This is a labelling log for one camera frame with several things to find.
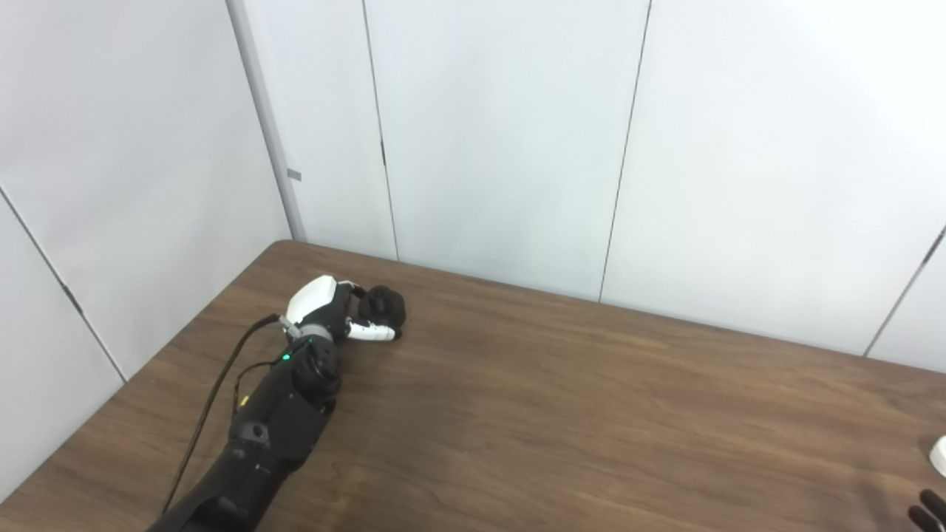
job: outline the wooden table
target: wooden table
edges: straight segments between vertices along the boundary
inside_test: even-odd
[[[946,491],[924,455],[946,375],[278,242],[0,506],[0,530],[147,528],[233,344],[321,274],[396,288],[409,321],[344,346],[338,410],[261,531],[906,531],[917,492]],[[264,329],[236,369],[284,345]],[[182,488],[218,454],[230,386]]]

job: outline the black wire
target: black wire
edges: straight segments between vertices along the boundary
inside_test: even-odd
[[[240,350],[243,348],[243,345],[246,344],[246,341],[253,336],[254,332],[257,332],[261,328],[279,321],[279,316],[276,314],[271,314],[258,322],[252,324],[250,328],[243,333],[243,337],[239,339],[239,342],[236,343],[234,352],[230,354],[230,358],[227,359],[227,363],[223,365],[223,369],[220,370],[220,374],[217,375],[217,381],[214,382],[214,387],[210,389],[210,396],[207,397],[207,402],[203,405],[203,410],[201,411],[201,417],[197,420],[197,426],[194,427],[194,434],[190,436],[190,442],[187,443],[187,450],[184,452],[184,458],[181,460],[181,465],[178,467],[177,473],[174,474],[174,480],[171,481],[171,488],[167,492],[167,497],[165,498],[165,503],[161,507],[161,513],[159,516],[167,513],[167,509],[171,506],[171,501],[174,499],[174,492],[177,491],[178,485],[181,483],[181,477],[184,476],[184,470],[187,469],[187,462],[190,461],[191,454],[194,453],[194,447],[197,445],[197,438],[201,436],[201,430],[203,430],[203,423],[207,420],[207,415],[210,413],[210,407],[214,404],[214,398],[217,397],[217,392],[220,390],[220,385],[223,384],[223,379],[226,378],[227,372],[230,371],[230,367],[237,360]]]
[[[243,376],[246,375],[251,369],[257,369],[264,365],[272,366],[272,362],[257,362],[256,364],[250,364],[239,372],[239,375],[236,376],[236,382],[234,382],[234,414],[237,413],[238,402],[239,402],[239,383],[243,380]]]

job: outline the white robotic hand casing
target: white robotic hand casing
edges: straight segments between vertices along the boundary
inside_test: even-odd
[[[348,338],[368,342],[390,342],[395,336],[394,329],[388,326],[375,325],[371,322],[368,322],[368,325],[362,325],[351,320],[348,322]]]
[[[331,275],[322,275],[308,283],[289,300],[286,318],[294,324],[300,323],[313,310],[331,303],[338,285],[339,282]]]
[[[335,298],[336,290],[339,284],[347,284],[357,287],[351,281],[335,280],[331,275],[322,275],[302,287],[299,292],[289,300],[289,306],[286,309],[287,320],[298,325],[311,314],[314,310],[320,309],[332,303]],[[358,323],[352,321],[350,317],[345,318],[346,336],[354,340],[367,342],[390,342],[397,334],[393,328],[376,325],[371,322]]]

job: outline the robotic arm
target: robotic arm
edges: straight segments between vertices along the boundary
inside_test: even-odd
[[[358,317],[348,315],[352,296]],[[365,291],[328,275],[305,285],[280,318],[289,345],[235,413],[222,454],[148,532],[255,530],[332,416],[341,388],[336,343],[395,340],[406,318],[404,299],[387,287]]]

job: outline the white wall panel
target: white wall panel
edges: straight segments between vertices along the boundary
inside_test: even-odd
[[[223,2],[2,2],[0,71],[0,184],[126,375],[288,235]]]
[[[946,250],[926,263],[868,356],[946,373]]]
[[[305,238],[396,258],[361,2],[240,0]]]
[[[3,501],[121,379],[2,198],[0,250]]]
[[[596,299],[645,0],[368,0],[401,260]]]
[[[944,220],[943,20],[655,0],[603,301],[863,353]]]

